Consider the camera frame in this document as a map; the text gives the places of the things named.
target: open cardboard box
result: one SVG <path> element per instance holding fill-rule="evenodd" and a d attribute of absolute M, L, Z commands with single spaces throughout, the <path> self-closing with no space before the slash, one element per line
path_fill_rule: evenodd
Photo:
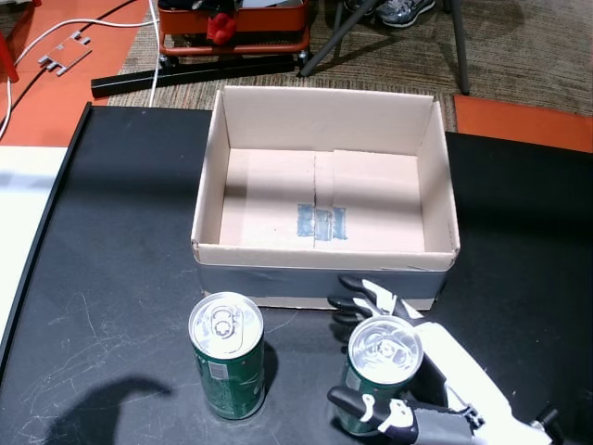
<path fill-rule="evenodd" d="M 319 308 L 352 273 L 429 309 L 460 249 L 438 102 L 225 87 L 192 247 L 207 292 Z"/>

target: shoe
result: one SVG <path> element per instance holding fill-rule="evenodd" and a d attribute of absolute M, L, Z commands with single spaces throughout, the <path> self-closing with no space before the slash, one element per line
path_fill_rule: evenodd
<path fill-rule="evenodd" d="M 388 0 L 377 8 L 377 17 L 387 26 L 408 28 L 421 14 L 435 7 L 435 0 Z"/>
<path fill-rule="evenodd" d="M 364 3 L 364 0 L 344 0 L 344 7 L 346 8 L 346 10 L 348 12 L 354 12 L 359 7 L 361 7 L 363 3 Z M 364 17 L 370 17 L 371 15 L 373 15 L 375 13 L 376 9 L 377 9 L 377 6 L 372 7 L 370 10 L 368 10 L 364 14 Z"/>

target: orange tile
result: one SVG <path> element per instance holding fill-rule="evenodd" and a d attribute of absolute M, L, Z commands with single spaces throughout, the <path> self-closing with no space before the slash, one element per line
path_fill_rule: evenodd
<path fill-rule="evenodd" d="M 593 118 L 465 95 L 455 109 L 459 133 L 593 153 Z"/>
<path fill-rule="evenodd" d="M 20 53 L 25 45 L 54 24 L 75 18 L 94 19 L 124 0 L 44 0 L 10 35 L 9 44 Z M 144 21 L 147 0 L 137 0 L 105 20 L 118 23 Z M 17 66 L 20 80 L 12 85 L 13 101 L 39 72 L 37 60 L 79 30 L 83 24 L 67 25 L 43 39 Z M 94 101 L 91 80 L 112 76 L 123 65 L 138 30 L 93 26 L 83 33 L 91 38 L 92 53 L 61 77 L 47 72 L 35 83 L 15 109 L 1 145 L 67 146 L 84 104 Z M 6 109 L 6 73 L 0 72 L 0 115 Z M 107 100 L 96 100 L 106 104 Z"/>

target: soda can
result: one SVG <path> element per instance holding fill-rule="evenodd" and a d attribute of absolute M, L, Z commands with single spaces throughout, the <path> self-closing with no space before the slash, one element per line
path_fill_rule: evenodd
<path fill-rule="evenodd" d="M 263 403 L 263 318 L 258 306 L 234 292 L 212 294 L 189 317 L 202 388 L 214 413 L 243 419 Z"/>
<path fill-rule="evenodd" d="M 423 355 L 420 337 L 411 324 L 393 316 L 371 317 L 350 336 L 342 385 L 389 401 L 414 377 Z M 377 434 L 371 426 L 340 409 L 337 417 L 354 436 Z"/>

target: robotic hand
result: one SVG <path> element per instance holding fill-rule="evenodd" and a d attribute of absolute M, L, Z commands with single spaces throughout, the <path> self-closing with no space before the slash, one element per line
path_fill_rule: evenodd
<path fill-rule="evenodd" d="M 424 361 L 410 392 L 416 399 L 427 399 L 423 396 L 428 391 L 433 403 L 376 400 L 346 387 L 330 389 L 330 402 L 401 445 L 562 444 L 555 410 L 543 412 L 531 425 L 516 420 L 502 392 L 442 325 L 426 320 L 406 301 L 371 281 L 350 276 L 340 281 L 363 296 L 328 298 L 341 310 L 335 317 L 340 323 L 390 314 L 414 326 L 423 343 Z"/>

